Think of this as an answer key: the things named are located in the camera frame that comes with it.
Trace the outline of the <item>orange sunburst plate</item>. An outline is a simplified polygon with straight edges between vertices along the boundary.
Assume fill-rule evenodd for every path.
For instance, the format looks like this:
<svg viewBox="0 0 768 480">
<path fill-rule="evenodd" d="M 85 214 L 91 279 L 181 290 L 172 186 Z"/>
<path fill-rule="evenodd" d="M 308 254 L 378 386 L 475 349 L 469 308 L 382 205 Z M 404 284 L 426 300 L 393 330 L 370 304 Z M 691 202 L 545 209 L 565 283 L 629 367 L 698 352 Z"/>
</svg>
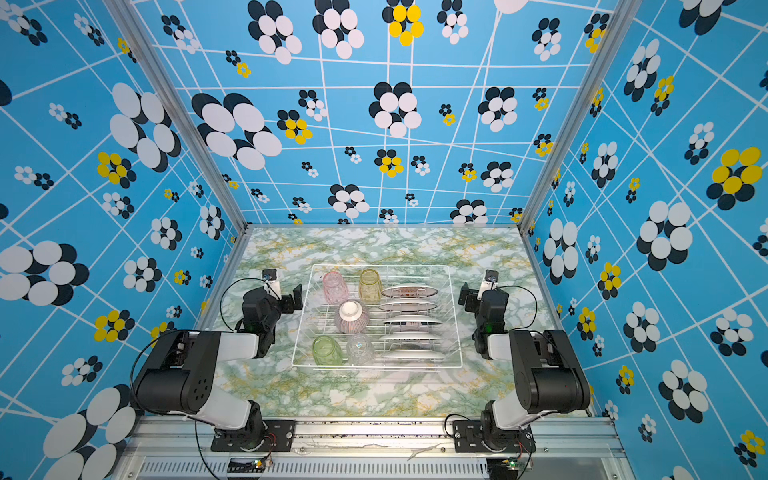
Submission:
<svg viewBox="0 0 768 480">
<path fill-rule="evenodd" d="M 381 295 L 391 299 L 425 299 L 436 296 L 438 289 L 428 285 L 406 284 L 386 287 Z"/>
</svg>

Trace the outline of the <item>green rimmed white plate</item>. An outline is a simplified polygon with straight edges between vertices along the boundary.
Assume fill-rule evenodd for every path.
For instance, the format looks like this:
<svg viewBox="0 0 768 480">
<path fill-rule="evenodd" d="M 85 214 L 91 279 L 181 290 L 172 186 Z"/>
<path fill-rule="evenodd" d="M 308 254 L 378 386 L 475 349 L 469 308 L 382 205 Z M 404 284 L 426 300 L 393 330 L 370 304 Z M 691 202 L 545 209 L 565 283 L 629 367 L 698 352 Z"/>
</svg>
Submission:
<svg viewBox="0 0 768 480">
<path fill-rule="evenodd" d="M 383 302 L 377 305 L 377 308 L 384 312 L 398 314 L 426 314 L 437 308 L 437 304 L 428 300 L 393 300 Z"/>
</svg>

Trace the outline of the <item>dark rimmed white plate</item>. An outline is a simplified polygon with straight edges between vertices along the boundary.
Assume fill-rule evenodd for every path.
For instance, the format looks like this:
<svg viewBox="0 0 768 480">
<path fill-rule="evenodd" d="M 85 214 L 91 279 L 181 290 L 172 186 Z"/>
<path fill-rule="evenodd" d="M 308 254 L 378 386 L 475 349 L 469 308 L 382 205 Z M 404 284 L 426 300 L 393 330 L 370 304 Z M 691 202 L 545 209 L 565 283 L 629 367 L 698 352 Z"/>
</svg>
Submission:
<svg viewBox="0 0 768 480">
<path fill-rule="evenodd" d="M 383 324 L 401 330 L 429 331 L 442 326 L 443 322 L 427 315 L 398 315 L 384 319 Z"/>
</svg>

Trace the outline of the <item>white wire dish rack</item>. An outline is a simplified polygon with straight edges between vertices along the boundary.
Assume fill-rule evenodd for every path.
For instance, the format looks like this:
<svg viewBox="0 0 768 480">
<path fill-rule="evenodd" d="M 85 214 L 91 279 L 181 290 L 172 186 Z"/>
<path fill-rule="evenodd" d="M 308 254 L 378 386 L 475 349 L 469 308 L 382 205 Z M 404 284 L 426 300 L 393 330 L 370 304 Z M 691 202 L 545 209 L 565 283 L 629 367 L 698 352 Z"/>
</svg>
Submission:
<svg viewBox="0 0 768 480">
<path fill-rule="evenodd" d="M 359 277 L 364 269 L 375 269 L 381 278 L 383 289 L 395 285 L 417 284 L 428 285 L 438 289 L 436 296 L 419 299 L 428 300 L 437 304 L 437 308 L 426 314 L 398 314 L 384 312 L 377 308 L 377 305 L 383 302 L 393 300 L 411 300 L 391 299 L 381 297 L 381 301 L 375 305 L 365 304 L 359 297 Z M 338 306 L 329 305 L 325 300 L 323 292 L 323 276 L 330 271 L 338 271 L 345 279 L 350 293 L 349 300 L 361 301 L 368 310 L 369 324 L 361 332 L 367 335 L 375 348 L 375 360 L 370 365 L 353 366 L 348 363 L 346 342 L 354 334 L 341 333 L 335 324 L 335 316 Z M 398 327 L 392 328 L 384 325 L 383 320 L 398 315 L 427 315 L 443 322 L 443 325 L 432 328 L 429 332 L 438 335 L 441 340 L 437 342 L 405 342 L 392 343 L 383 342 L 379 338 L 401 330 Z M 344 355 L 344 363 L 341 366 L 317 366 L 312 356 L 312 344 L 316 337 L 327 335 L 334 338 L 341 346 Z M 390 350 L 395 349 L 430 349 L 441 352 L 446 355 L 441 362 L 425 361 L 392 361 L 382 357 Z M 306 292 L 304 309 L 297 330 L 297 337 L 294 345 L 292 363 L 298 368 L 314 370 L 455 370 L 462 367 L 464 363 L 460 332 L 456 315 L 456 301 L 453 292 L 453 284 L 450 270 L 445 265 L 372 265 L 372 264 L 330 264 L 319 263 L 313 265 L 308 280 L 308 290 Z"/>
</svg>

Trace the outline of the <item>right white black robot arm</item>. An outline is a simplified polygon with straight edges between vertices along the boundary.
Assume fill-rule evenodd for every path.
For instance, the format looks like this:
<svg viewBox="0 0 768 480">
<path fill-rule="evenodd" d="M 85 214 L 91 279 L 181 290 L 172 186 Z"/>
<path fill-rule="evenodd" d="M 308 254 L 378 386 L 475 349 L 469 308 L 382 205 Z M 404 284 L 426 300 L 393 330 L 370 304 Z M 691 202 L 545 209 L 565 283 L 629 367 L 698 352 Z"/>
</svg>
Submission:
<svg viewBox="0 0 768 480">
<path fill-rule="evenodd" d="M 488 402 L 481 413 L 482 441 L 494 452 L 512 445 L 532 452 L 533 422 L 586 410 L 591 395 L 568 335 L 562 330 L 506 328 L 508 300 L 508 292 L 499 287 L 478 290 L 464 284 L 458 304 L 474 315 L 476 352 L 486 360 L 508 364 L 514 376 L 514 392 Z"/>
</svg>

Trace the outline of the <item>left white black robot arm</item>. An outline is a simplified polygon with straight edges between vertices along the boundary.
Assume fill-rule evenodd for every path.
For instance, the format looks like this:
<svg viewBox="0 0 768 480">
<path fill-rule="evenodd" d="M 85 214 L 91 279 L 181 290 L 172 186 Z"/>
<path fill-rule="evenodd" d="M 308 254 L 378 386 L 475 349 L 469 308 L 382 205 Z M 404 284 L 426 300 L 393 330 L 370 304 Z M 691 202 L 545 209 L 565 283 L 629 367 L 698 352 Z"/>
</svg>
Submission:
<svg viewBox="0 0 768 480">
<path fill-rule="evenodd" d="M 268 281 L 243 296 L 243 318 L 233 332 L 173 330 L 160 335 L 131 390 L 140 409 L 182 415 L 213 428 L 214 452 L 287 452 L 294 420 L 266 420 L 254 400 L 215 385 L 220 363 L 254 360 L 275 343 L 281 316 L 303 308 L 302 286 L 277 297 Z"/>
</svg>

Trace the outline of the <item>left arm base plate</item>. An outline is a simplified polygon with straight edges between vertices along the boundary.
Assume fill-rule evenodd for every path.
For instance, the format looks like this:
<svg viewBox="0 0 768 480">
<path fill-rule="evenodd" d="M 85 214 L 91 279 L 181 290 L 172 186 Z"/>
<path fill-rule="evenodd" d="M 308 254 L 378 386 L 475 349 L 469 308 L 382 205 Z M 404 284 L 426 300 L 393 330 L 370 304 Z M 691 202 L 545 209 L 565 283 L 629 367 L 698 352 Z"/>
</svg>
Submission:
<svg viewBox="0 0 768 480">
<path fill-rule="evenodd" d="M 283 453 L 292 448 L 297 422 L 261 420 L 239 430 L 214 430 L 210 450 L 226 453 Z"/>
</svg>

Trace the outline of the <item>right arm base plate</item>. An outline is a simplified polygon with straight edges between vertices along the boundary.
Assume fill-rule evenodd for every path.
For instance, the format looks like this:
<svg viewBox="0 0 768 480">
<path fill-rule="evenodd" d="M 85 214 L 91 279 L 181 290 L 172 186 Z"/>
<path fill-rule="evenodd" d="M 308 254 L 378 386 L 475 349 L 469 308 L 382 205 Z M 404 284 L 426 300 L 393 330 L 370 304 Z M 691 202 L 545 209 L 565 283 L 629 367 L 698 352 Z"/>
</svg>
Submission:
<svg viewBox="0 0 768 480">
<path fill-rule="evenodd" d="M 530 428 L 500 430 L 481 420 L 452 420 L 447 427 L 449 438 L 457 453 L 504 453 L 522 455 L 534 453 L 536 444 Z"/>
</svg>

